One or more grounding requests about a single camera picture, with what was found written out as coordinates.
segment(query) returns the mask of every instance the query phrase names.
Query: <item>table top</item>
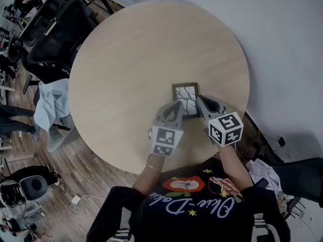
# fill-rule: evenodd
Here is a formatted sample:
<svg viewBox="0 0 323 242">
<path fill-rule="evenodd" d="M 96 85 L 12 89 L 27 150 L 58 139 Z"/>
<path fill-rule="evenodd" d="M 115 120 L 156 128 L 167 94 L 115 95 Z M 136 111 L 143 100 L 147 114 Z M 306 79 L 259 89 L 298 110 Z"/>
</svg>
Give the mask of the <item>table top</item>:
<svg viewBox="0 0 323 242">
<path fill-rule="evenodd" d="M 71 114 L 100 158 L 140 173 L 150 152 L 148 129 L 173 100 L 172 84 L 199 85 L 242 117 L 249 96 L 244 53 L 215 16 L 180 2 L 144 2 L 111 15 L 88 36 L 74 61 Z M 164 171 L 201 163 L 218 149 L 201 118 L 183 121 L 184 135 Z"/>
</svg>

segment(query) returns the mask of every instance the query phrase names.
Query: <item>jeans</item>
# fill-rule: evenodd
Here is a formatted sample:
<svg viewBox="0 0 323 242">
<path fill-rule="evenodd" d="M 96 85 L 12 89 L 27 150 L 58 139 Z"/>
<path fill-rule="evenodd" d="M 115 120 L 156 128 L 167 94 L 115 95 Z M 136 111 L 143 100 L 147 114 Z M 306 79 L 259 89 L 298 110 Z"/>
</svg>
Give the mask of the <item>jeans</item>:
<svg viewBox="0 0 323 242">
<path fill-rule="evenodd" d="M 20 108 L 20 107 L 0 105 L 0 136 L 1 137 L 8 137 L 8 132 L 12 132 L 12 131 L 22 131 L 26 133 L 33 133 L 35 131 L 35 128 L 30 125 L 10 119 L 10 117 L 12 116 L 33 117 L 34 111 Z"/>
<path fill-rule="evenodd" d="M 17 67 L 17 63 L 12 63 L 8 58 L 3 55 L 0 55 L 0 68 L 2 71 L 5 71 L 7 75 L 10 75 L 11 79 L 16 77 L 16 73 L 9 67 Z"/>
</svg>

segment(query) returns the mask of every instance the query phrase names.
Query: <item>clothing pile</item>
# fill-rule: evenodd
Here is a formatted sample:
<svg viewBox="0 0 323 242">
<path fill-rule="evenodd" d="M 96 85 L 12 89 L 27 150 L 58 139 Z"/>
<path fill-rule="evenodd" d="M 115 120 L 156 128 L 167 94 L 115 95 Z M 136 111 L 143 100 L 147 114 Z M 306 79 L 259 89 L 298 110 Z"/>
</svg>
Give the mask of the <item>clothing pile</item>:
<svg viewBox="0 0 323 242">
<path fill-rule="evenodd" d="M 39 101 L 34 115 L 35 123 L 48 131 L 57 118 L 68 116 L 69 79 L 39 83 Z"/>
<path fill-rule="evenodd" d="M 268 181 L 269 184 L 266 189 L 275 193 L 280 212 L 282 214 L 287 212 L 287 203 L 294 197 L 283 193 L 279 176 L 274 169 L 260 159 L 250 160 L 246 164 L 246 168 L 254 183 L 257 183 L 262 178 Z"/>
</svg>

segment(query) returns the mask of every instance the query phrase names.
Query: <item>bracelet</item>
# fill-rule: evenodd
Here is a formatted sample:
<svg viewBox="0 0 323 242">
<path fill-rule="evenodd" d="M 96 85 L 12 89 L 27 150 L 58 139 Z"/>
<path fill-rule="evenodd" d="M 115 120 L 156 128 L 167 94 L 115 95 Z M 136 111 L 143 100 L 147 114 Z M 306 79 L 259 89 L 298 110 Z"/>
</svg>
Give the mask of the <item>bracelet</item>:
<svg viewBox="0 0 323 242">
<path fill-rule="evenodd" d="M 151 167 L 153 170 L 157 171 L 158 173 L 160 173 L 160 171 L 158 171 L 157 169 L 155 169 L 153 166 L 151 166 L 151 165 L 148 163 L 148 161 L 150 160 L 150 157 L 151 157 L 151 156 L 152 156 L 152 154 L 150 154 L 150 155 L 148 156 L 148 159 L 147 159 L 146 165 L 147 165 L 147 166 L 149 166 L 149 167 Z"/>
</svg>

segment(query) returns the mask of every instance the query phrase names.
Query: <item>floor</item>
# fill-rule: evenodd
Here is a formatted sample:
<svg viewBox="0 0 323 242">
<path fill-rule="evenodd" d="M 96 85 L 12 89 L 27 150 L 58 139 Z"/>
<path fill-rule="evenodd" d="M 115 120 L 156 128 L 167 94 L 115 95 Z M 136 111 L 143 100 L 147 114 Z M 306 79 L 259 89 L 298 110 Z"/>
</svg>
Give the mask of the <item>floor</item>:
<svg viewBox="0 0 323 242">
<path fill-rule="evenodd" d="M 96 4 L 100 5 L 101 7 L 105 8 L 105 6 L 103 5 L 103 3 L 101 2 L 101 0 L 92 0 L 94 1 Z M 110 7 L 112 8 L 112 10 L 116 13 L 117 11 L 121 10 L 123 7 L 111 0 L 107 0 L 107 2 L 109 3 Z M 95 12 L 95 18 L 96 21 L 98 23 L 101 23 L 102 21 L 104 21 L 108 16 L 110 16 L 109 13 L 107 13 L 106 11 L 102 10 L 100 7 L 98 7 L 95 4 L 90 4 L 88 5 L 89 8 L 91 8 L 94 12 Z"/>
<path fill-rule="evenodd" d="M 34 109 L 32 103 L 35 87 L 29 87 L 26 95 L 22 94 L 24 80 L 28 76 L 24 69 L 19 70 L 15 83 L 16 91 L 9 92 L 8 104 L 26 109 Z M 16 117 L 16 120 L 33 125 L 33 120 L 27 117 Z M 12 135 L 13 149 L 6 152 L 10 156 L 23 156 L 34 154 L 34 159 L 12 163 L 12 170 L 16 171 L 22 167 L 33 165 L 49 165 L 52 169 L 57 169 L 63 177 L 71 193 L 84 195 L 97 195 L 105 197 L 113 186 L 131 186 L 136 176 L 131 173 L 121 171 L 97 157 L 83 142 L 82 139 L 66 146 L 65 148 L 48 153 L 46 150 L 46 134 L 40 131 L 39 142 L 33 141 L 32 136 L 23 134 L 21 140 L 18 132 Z M 84 208 L 87 217 L 76 218 L 69 215 L 74 222 L 82 221 L 78 225 L 68 222 L 63 216 L 64 210 L 70 210 L 72 196 L 64 194 L 56 187 L 39 200 L 44 205 L 46 217 L 39 225 L 39 232 L 53 236 L 53 241 L 85 241 L 86 234 L 98 213 L 104 200 L 99 198 L 84 198 Z M 44 236 L 41 241 L 49 241 Z"/>
</svg>

